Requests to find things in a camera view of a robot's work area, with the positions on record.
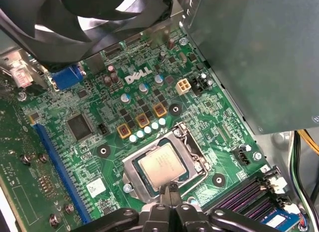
blue expansion slot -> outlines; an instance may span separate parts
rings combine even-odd
[[[290,231],[300,221],[299,215],[289,214],[286,211],[275,209],[261,220],[261,223],[279,231]]]
[[[77,192],[75,186],[73,185],[73,182],[71,181],[71,178],[69,174],[67,173],[57,151],[55,150],[50,137],[48,136],[45,127],[39,124],[33,125],[33,128],[37,131],[42,144],[44,145],[46,151],[48,152],[48,155],[53,162],[66,190],[68,191],[74,206],[76,210],[78,211],[82,221],[84,224],[87,224],[91,222],[91,217],[89,213],[87,212],[85,205],[82,201],[82,199],[79,196],[79,193]]]

pci express slot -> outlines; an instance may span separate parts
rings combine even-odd
[[[73,204],[77,210],[77,212],[79,213],[82,221],[84,224],[87,224],[89,222],[91,222],[91,217],[89,215],[89,213],[86,210],[86,207],[81,199],[81,197],[79,196],[69,174],[67,173],[63,162],[61,161],[57,151],[55,150],[50,137],[48,136],[44,126],[40,125],[40,124],[35,124],[33,125],[34,129],[37,131],[42,144],[44,145],[52,163],[54,164],[67,192],[69,193]]]

capacitor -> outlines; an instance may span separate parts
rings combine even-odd
[[[39,160],[42,162],[42,163],[46,163],[48,161],[48,155],[47,154],[39,154]]]
[[[49,221],[52,227],[56,227],[61,223],[61,217],[55,214],[51,214]]]
[[[207,78],[207,75],[206,75],[205,73],[202,73],[202,74],[200,75],[200,78],[201,78],[201,79],[206,79],[206,78]]]
[[[214,81],[213,81],[212,79],[208,79],[208,80],[207,80],[207,85],[208,85],[208,86],[212,86],[213,83],[214,83]]]
[[[153,130],[158,130],[159,124],[158,124],[157,122],[153,122],[153,123],[151,124],[151,127],[152,127]]]
[[[20,160],[23,164],[30,166],[31,165],[31,157],[28,155],[21,155]]]
[[[168,50],[172,50],[175,46],[175,40],[173,38],[170,38],[167,42],[167,48]]]
[[[162,75],[160,74],[157,74],[155,77],[154,77],[154,81],[155,81],[155,84],[157,86],[163,86],[164,84],[164,78]]]
[[[149,126],[144,127],[145,134],[149,135],[152,132],[152,129]]]
[[[109,76],[105,76],[105,77],[103,78],[103,80],[104,80],[104,84],[105,84],[107,87],[112,86],[112,80],[111,80],[111,78],[110,78]]]
[[[139,131],[136,133],[136,136],[137,136],[139,139],[143,139],[143,138],[144,138],[144,131],[139,130]]]
[[[164,61],[166,53],[164,51],[159,52],[159,61]]]
[[[108,72],[111,73],[111,72],[114,72],[114,71],[115,71],[114,66],[109,65],[109,66],[108,66]]]
[[[129,137],[129,140],[130,140],[131,143],[135,143],[135,142],[138,141],[138,138],[137,138],[136,135],[131,135],[131,136]]]
[[[110,74],[110,78],[111,78],[113,83],[118,83],[120,81],[120,79],[119,79],[119,77],[118,77],[116,72],[112,72]]]
[[[68,214],[71,214],[74,212],[74,206],[72,204],[68,204],[64,207],[65,211],[68,213]]]
[[[160,118],[160,119],[159,119],[159,125],[160,125],[160,126],[164,126],[165,124],[166,124],[165,118]]]
[[[149,86],[147,86],[145,83],[141,83],[139,85],[139,90],[142,94],[147,94],[149,92]]]
[[[125,104],[129,104],[131,102],[131,96],[128,93],[123,93],[121,95],[121,101]]]

chipset chip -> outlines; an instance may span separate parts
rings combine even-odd
[[[83,114],[78,114],[70,118],[67,121],[67,126],[77,141],[83,140],[92,134],[92,129]]]
[[[39,116],[39,113],[35,112],[33,114],[30,115],[30,118],[33,120],[33,121],[36,121],[40,118]]]
[[[88,93],[86,92],[86,90],[82,90],[82,91],[78,92],[79,98],[86,97],[87,95],[88,95]]]
[[[140,159],[139,165],[155,191],[187,171],[170,143]]]

screw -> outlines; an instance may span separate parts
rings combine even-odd
[[[164,210],[165,209],[165,206],[164,205],[161,205],[161,204],[159,204],[159,205],[157,205],[156,206],[156,209],[158,209],[158,210]]]
[[[182,205],[181,208],[185,211],[189,210],[189,205]]]
[[[46,163],[48,161],[48,155],[47,154],[39,154],[39,159],[42,163]]]
[[[57,226],[58,224],[61,223],[61,217],[57,216],[55,214],[52,214],[50,219],[49,219],[49,222],[50,222],[52,227],[55,227],[55,226]]]
[[[131,210],[124,211],[125,216],[131,216],[132,214],[133,214],[133,212]]]
[[[255,152],[253,154],[253,158],[255,161],[259,161],[259,160],[261,160],[261,158],[263,158],[263,155],[260,152]]]
[[[18,93],[18,101],[25,101],[26,100],[26,93],[25,92],[19,92]]]
[[[131,184],[129,184],[129,183],[127,183],[127,184],[125,184],[125,185],[123,186],[123,191],[124,191],[125,193],[129,193],[129,192],[131,192],[132,190],[133,190],[133,188],[132,188]]]
[[[319,116],[313,116],[312,119],[315,123],[319,124]]]
[[[179,129],[174,130],[173,133],[176,137],[182,137],[181,131]]]
[[[20,160],[23,164],[30,166],[31,165],[31,157],[28,155],[21,155]]]
[[[72,204],[68,204],[65,206],[65,211],[68,213],[68,214],[71,214],[74,212],[74,206]]]
[[[224,213],[224,211],[216,210],[215,214],[217,214],[218,216],[223,216],[225,213]]]
[[[188,39],[187,39],[186,37],[181,38],[181,39],[179,40],[179,44],[180,44],[181,46],[187,45],[187,44],[188,44]]]

